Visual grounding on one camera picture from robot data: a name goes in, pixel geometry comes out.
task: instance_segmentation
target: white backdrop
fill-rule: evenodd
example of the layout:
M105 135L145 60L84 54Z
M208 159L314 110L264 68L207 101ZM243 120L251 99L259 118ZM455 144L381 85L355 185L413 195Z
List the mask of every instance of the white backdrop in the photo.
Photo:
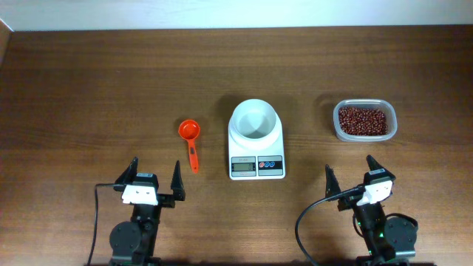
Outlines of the white backdrop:
M473 0L0 0L13 30L473 24Z

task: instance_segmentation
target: scale control panel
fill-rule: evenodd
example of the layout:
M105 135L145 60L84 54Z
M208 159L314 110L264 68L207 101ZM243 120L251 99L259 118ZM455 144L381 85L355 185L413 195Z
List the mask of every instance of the scale control panel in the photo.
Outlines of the scale control panel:
M232 177L282 176L283 167L281 155L231 158Z

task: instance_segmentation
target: white digital scale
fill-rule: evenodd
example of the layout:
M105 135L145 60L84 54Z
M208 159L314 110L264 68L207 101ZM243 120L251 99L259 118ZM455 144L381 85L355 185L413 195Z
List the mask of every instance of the white digital scale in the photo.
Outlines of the white digital scale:
M228 159L232 180L285 177L281 120L269 103L251 99L235 108L228 123Z

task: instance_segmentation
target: orange spoon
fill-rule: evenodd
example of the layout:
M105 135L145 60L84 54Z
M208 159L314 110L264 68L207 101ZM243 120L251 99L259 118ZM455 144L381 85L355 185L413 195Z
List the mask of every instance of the orange spoon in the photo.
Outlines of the orange spoon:
M194 120L185 120L179 126L179 135L187 140L189 147L189 161L191 162L192 171L197 174L199 171L199 160L197 159L197 151L195 149L195 139L199 136L200 126Z

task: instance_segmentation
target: wooden table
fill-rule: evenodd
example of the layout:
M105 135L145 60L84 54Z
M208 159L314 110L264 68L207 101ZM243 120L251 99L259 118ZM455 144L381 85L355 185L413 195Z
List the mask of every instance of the wooden table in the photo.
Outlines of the wooden table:
M169 185L182 163L187 199L166 209L155 255L190 262L304 260L301 211L324 196L324 165L342 189L362 182L372 154L397 176L386 213L419 221L415 262L473 260L473 27L322 27L13 33L0 70L0 264L83 265L95 183L134 156ZM231 181L227 125L248 98L269 102L285 134L287 176ZM383 143L343 143L333 107L380 98L398 117ZM197 120L200 172L177 126ZM99 191L93 262L132 207ZM367 255L352 211L311 211L302 241L315 258Z

